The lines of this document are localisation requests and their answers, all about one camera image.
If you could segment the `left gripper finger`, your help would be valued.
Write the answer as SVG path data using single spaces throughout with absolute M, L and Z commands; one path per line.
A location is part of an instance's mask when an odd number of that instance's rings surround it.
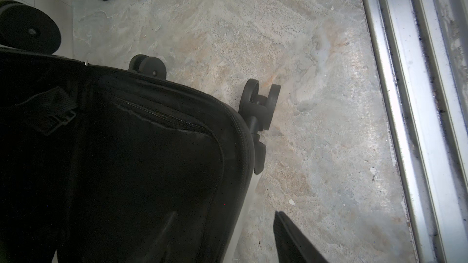
M 328 262 L 283 211 L 275 212 L 273 228 L 280 263 Z

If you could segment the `white hard-shell suitcase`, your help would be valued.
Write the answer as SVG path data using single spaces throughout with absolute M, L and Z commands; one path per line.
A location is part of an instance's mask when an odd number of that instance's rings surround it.
M 1 261 L 229 263 L 265 166 L 280 85 L 234 109 L 170 82 L 54 56 L 55 22 L 1 1 Z

